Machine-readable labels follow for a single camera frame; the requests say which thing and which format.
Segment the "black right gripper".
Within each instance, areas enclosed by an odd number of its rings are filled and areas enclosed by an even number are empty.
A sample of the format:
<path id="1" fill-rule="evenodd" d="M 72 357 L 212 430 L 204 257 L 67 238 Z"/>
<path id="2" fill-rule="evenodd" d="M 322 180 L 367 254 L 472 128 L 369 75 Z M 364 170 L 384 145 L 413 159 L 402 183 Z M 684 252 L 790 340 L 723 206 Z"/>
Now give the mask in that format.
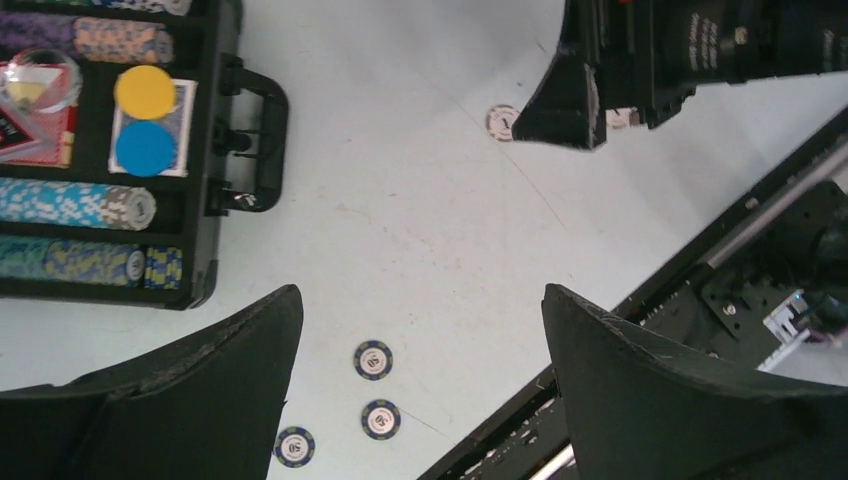
<path id="1" fill-rule="evenodd" d="M 694 95 L 701 56 L 700 1 L 569 1 L 563 50 L 512 124 L 515 141 L 593 151 L 606 111 L 637 108 L 656 129 Z"/>

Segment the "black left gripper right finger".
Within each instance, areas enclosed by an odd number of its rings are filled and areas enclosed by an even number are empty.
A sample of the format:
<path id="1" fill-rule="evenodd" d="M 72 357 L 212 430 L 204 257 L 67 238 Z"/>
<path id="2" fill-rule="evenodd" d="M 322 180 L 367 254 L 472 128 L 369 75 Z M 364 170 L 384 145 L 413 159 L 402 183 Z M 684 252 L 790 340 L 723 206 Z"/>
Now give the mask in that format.
<path id="1" fill-rule="evenodd" d="M 847 391 L 739 366 L 550 284 L 546 339 L 583 479 L 843 479 Z"/>

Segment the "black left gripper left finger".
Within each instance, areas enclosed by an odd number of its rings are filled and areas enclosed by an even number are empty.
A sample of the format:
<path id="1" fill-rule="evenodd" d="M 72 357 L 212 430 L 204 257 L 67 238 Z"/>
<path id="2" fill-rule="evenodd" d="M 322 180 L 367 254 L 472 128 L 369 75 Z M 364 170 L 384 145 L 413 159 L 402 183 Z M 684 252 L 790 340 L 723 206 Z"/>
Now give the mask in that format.
<path id="1" fill-rule="evenodd" d="M 61 386 L 1 395 L 5 479 L 263 479 L 304 320 L 283 286 Z"/>

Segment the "grey white poker chip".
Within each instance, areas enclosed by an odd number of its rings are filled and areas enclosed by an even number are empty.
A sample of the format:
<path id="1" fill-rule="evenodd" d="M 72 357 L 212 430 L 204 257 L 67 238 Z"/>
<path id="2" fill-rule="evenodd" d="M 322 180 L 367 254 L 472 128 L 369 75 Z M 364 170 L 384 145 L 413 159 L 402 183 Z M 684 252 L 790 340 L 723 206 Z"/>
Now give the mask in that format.
<path id="1" fill-rule="evenodd" d="M 510 105 L 500 104 L 491 107 L 485 117 L 485 128 L 489 136 L 498 142 L 512 142 L 513 124 L 520 111 Z"/>
<path id="2" fill-rule="evenodd" d="M 641 124 L 640 112 L 632 107 L 608 109 L 606 124 L 609 129 L 614 130 L 638 127 Z"/>

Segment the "blue round button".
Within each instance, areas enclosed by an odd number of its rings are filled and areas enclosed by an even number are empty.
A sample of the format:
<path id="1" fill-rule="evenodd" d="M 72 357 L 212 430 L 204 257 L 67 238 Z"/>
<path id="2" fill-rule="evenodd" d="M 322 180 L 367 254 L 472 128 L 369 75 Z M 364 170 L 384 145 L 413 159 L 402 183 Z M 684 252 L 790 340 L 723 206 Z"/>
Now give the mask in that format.
<path id="1" fill-rule="evenodd" d="M 137 177 L 154 177 L 170 169 L 176 162 L 176 140 L 161 125 L 137 121 L 120 130 L 114 146 L 115 159 L 126 173 Z"/>

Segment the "blue playing card deck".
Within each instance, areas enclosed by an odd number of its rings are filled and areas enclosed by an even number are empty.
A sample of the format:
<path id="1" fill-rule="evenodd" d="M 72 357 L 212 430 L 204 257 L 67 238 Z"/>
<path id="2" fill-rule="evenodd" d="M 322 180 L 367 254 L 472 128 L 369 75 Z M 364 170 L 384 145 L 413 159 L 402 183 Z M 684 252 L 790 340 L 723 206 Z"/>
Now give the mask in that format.
<path id="1" fill-rule="evenodd" d="M 135 131 L 135 128 L 133 128 L 132 125 L 139 123 L 139 120 L 127 115 L 119 106 L 115 107 L 110 158 L 108 160 L 108 171 L 110 174 L 129 174 L 137 177 L 188 176 L 190 129 L 197 82 L 185 79 L 173 79 L 172 82 L 175 86 L 176 92 L 174 107 L 162 118 L 157 120 L 148 120 L 148 123 L 157 125 L 157 130 L 154 130 L 153 128 L 142 129 L 142 133 L 153 133 L 155 155 L 152 163 L 143 161 L 140 152 L 131 153 L 129 162 L 130 169 L 126 170 L 124 168 L 124 165 L 121 163 L 118 154 L 116 153 L 116 145 L 122 132 L 127 127 L 130 127 L 131 131 Z M 170 135 L 170 145 L 174 147 L 174 156 L 168 166 L 165 166 L 161 155 L 156 155 L 158 150 L 162 150 L 166 146 L 164 143 L 165 131 L 167 131 Z"/>

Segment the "yellow round button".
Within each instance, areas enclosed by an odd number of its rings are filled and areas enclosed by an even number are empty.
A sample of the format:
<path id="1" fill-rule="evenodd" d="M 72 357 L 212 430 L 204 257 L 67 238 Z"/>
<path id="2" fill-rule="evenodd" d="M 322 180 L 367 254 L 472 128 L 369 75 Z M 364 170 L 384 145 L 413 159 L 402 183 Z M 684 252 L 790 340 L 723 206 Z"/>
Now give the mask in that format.
<path id="1" fill-rule="evenodd" d="M 117 77 L 114 99 L 125 114 L 135 119 L 157 120 L 176 105 L 176 87 L 162 68 L 140 65 Z"/>

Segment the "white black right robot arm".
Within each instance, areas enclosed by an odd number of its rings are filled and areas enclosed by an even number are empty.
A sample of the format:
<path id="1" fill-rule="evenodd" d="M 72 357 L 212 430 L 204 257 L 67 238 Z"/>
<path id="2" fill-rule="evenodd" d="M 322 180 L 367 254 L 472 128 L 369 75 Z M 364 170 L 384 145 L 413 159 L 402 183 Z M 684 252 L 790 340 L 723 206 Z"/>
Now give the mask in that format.
<path id="1" fill-rule="evenodd" d="M 843 1 L 569 1 L 552 62 L 512 126 L 517 141 L 591 151 L 607 114 L 655 129 L 707 84 L 843 72 Z"/>

